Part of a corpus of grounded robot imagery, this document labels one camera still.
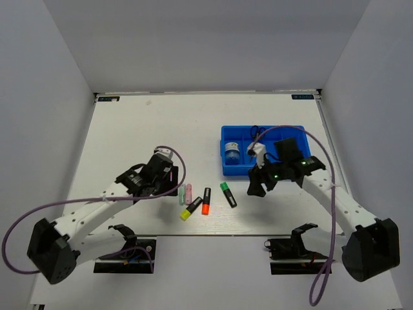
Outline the green transparent eraser case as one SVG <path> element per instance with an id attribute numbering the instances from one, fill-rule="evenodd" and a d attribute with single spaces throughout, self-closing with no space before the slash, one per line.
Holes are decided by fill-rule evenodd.
<path id="1" fill-rule="evenodd" d="M 186 194 L 186 185 L 183 183 L 178 188 L 178 203 L 180 206 L 183 206 L 185 204 L 185 194 Z"/>

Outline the pink eraser case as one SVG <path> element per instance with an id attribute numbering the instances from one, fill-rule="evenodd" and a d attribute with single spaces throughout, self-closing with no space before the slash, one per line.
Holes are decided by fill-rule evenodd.
<path id="1" fill-rule="evenodd" d="M 192 202 L 192 185 L 190 183 L 186 184 L 185 188 L 185 205 L 190 205 Z"/>

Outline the green highlighter marker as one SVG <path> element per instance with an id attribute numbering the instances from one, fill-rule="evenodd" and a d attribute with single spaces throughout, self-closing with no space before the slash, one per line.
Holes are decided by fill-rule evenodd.
<path id="1" fill-rule="evenodd" d="M 222 190 L 225 198 L 227 199 L 227 202 L 228 202 L 229 206 L 230 206 L 231 208 L 236 207 L 236 206 L 237 206 L 237 202 L 236 202 L 236 200 L 235 200 L 235 198 L 234 198 L 234 196 L 233 196 L 233 194 L 232 194 L 232 192 L 231 192 L 228 184 L 227 184 L 226 182 L 223 182 L 223 183 L 220 184 L 220 188 L 221 188 L 221 190 Z"/>

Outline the blue glue bottle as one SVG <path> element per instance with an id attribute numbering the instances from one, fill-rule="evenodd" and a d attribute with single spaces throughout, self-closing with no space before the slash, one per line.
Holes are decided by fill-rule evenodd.
<path id="1" fill-rule="evenodd" d="M 240 145 L 230 141 L 225 144 L 224 159 L 226 165 L 239 165 L 241 163 Z"/>

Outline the yellow highlighter marker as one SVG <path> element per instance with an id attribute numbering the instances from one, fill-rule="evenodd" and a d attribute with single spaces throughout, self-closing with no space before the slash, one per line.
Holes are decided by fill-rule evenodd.
<path id="1" fill-rule="evenodd" d="M 203 199 L 198 196 L 194 201 L 192 201 L 187 208 L 181 213 L 180 218 L 186 221 L 192 213 L 202 204 Z"/>

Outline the black handled scissors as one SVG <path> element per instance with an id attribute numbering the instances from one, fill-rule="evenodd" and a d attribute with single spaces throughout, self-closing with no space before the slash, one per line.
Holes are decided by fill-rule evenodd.
<path id="1" fill-rule="evenodd" d="M 252 142 L 255 142 L 257 138 L 265 131 L 264 127 L 260 127 L 257 125 L 253 125 L 250 128 L 250 137 L 252 139 Z"/>

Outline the orange highlighter marker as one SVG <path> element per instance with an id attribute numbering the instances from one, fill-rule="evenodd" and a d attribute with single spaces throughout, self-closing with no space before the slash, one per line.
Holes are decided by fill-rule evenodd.
<path id="1" fill-rule="evenodd" d="M 211 188 L 205 187 L 203 194 L 203 204 L 201 209 L 201 214 L 208 216 L 210 210 L 210 197 L 211 197 Z"/>

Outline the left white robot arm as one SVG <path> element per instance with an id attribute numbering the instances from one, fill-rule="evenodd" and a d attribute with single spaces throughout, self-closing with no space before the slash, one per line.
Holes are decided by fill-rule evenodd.
<path id="1" fill-rule="evenodd" d="M 148 163 L 120 174 L 97 201 L 51 222 L 42 219 L 35 224 L 27 255 L 48 283 L 62 282 L 89 260 L 128 258 L 137 252 L 134 232 L 126 225 L 110 225 L 104 232 L 95 229 L 143 198 L 169 193 L 172 156 L 171 150 L 156 149 Z"/>

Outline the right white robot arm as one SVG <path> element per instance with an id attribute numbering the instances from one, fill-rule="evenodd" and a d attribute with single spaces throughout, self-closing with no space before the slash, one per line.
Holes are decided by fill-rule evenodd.
<path id="1" fill-rule="evenodd" d="M 325 165 L 315 156 L 304 157 L 294 138 L 275 144 L 278 160 L 270 162 L 263 144 L 253 142 L 247 153 L 256 158 L 249 170 L 249 196 L 264 197 L 282 180 L 296 183 L 331 215 L 343 233 L 326 232 L 306 223 L 292 230 L 287 239 L 272 239 L 274 260 L 307 259 L 311 254 L 341 262 L 353 279 L 364 282 L 400 264 L 399 229 L 390 218 L 380 220 L 346 191 L 337 187 Z"/>

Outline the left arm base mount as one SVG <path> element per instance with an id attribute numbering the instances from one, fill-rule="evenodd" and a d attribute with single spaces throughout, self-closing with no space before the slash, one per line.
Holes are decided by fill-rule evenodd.
<path id="1" fill-rule="evenodd" d="M 152 274 L 156 260 L 156 239 L 137 239 L 135 244 L 124 246 L 131 249 L 115 256 L 98 259 L 94 274 Z"/>

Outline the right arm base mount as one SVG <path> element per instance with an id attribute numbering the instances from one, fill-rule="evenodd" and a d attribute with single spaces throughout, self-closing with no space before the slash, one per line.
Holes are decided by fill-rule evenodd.
<path id="1" fill-rule="evenodd" d="M 271 275 L 317 275 L 327 261 L 317 252 L 297 254 L 290 238 L 267 239 L 263 246 L 269 253 Z"/>

